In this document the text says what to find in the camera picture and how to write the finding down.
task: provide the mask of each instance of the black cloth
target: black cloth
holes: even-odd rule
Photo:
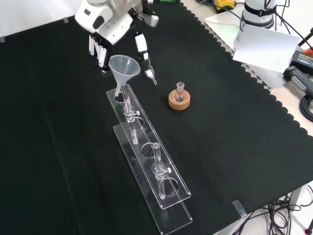
[[[192,224],[213,234],[313,180],[313,140],[181,4],[153,5],[156,28],[138,23],[157,86],[129,84],[191,191]],[[127,40],[114,53],[137,58]],[[74,20],[0,44],[2,235],[152,234],[157,229],[112,127],[118,119]],[[179,81],[185,111],[169,108]]]

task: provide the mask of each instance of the white robot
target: white robot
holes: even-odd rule
[[[276,0],[246,0],[245,9],[241,16],[240,27],[234,46],[240,40],[241,33],[246,24],[266,29],[274,29],[274,14],[276,12]]]
[[[135,18],[142,19],[152,27],[158,22],[155,12],[142,4],[141,0],[83,0],[75,16],[80,26],[91,33],[89,53],[96,59],[104,76],[110,70],[111,49],[129,34],[134,34],[140,67],[156,85],[146,39],[141,32],[132,31]]]

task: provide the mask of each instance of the black cable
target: black cable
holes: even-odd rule
[[[283,20],[283,22],[285,22],[290,28],[292,28],[293,31],[296,32],[296,33],[302,38],[302,40],[305,41],[306,44],[309,45],[309,47],[311,48],[311,50],[313,50],[313,47],[310,45],[310,43],[309,43],[297,30],[295,30],[294,27],[292,27],[292,26],[290,25],[290,23],[288,23],[284,18],[282,18],[277,12],[276,12],[275,14],[276,14],[281,20]]]
[[[301,205],[301,204],[300,204],[300,206],[302,206],[302,207],[308,207],[308,206],[310,206],[310,205],[312,205],[312,204],[313,204],[313,200],[312,200],[309,204],[307,204],[307,205]]]
[[[286,27],[286,29],[287,29],[288,33],[289,33],[289,34],[291,34],[291,33],[290,33],[290,31],[289,31],[288,26],[286,25],[286,23],[285,23],[284,21],[282,21],[282,22],[283,22],[284,26]]]
[[[234,12],[228,10],[226,7],[215,5],[215,4],[213,4],[213,3],[207,2],[206,0],[200,1],[200,3],[204,3],[204,4],[211,5],[211,6],[219,7],[219,8],[221,8],[221,9],[225,10],[225,11],[230,12],[231,14],[233,14],[234,16],[236,16],[239,20],[241,20],[241,18],[240,18],[238,15],[236,15]]]
[[[267,0],[264,0],[264,9],[265,10],[269,10],[268,5],[270,4],[270,2],[271,2],[271,0],[268,0],[268,2],[267,2]]]
[[[287,4],[287,0],[285,0],[285,5],[284,5],[284,8],[283,8],[282,17],[284,16],[284,13],[285,13],[286,4]]]
[[[270,219],[270,225],[269,225],[269,230],[268,230],[268,234],[269,235],[291,235],[291,213],[290,211],[300,211],[301,207],[298,205],[291,205],[291,196],[289,197],[288,195],[285,196],[285,198],[283,200],[276,200],[271,204],[268,204],[268,206],[266,208],[261,208],[264,210],[267,210],[267,212],[252,216],[255,212],[253,212],[252,214],[250,214],[250,216],[242,223],[241,226],[239,226],[237,228],[237,230],[233,233],[233,235],[240,235],[243,230],[244,227],[246,225],[246,223],[251,220],[254,219],[256,217],[259,217],[261,215],[265,215],[265,214],[269,214],[269,219]],[[287,209],[288,210],[288,216],[285,216],[281,213],[281,210]],[[275,215],[279,214],[283,220],[284,220],[284,225],[280,226],[276,223],[275,221]],[[287,229],[287,233],[285,234],[283,232],[283,229]]]
[[[299,109],[301,114],[307,119],[313,122],[313,113],[310,111],[310,102],[312,98],[307,94],[301,99]]]

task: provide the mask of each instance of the white paper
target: white paper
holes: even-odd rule
[[[299,38],[246,24],[234,60],[283,73]]]

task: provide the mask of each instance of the acrylic stand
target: acrylic stand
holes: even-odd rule
[[[192,222],[183,202],[191,193],[131,87],[120,88],[122,102],[116,101],[116,89],[107,92],[120,121],[113,129],[157,228],[166,235]]]

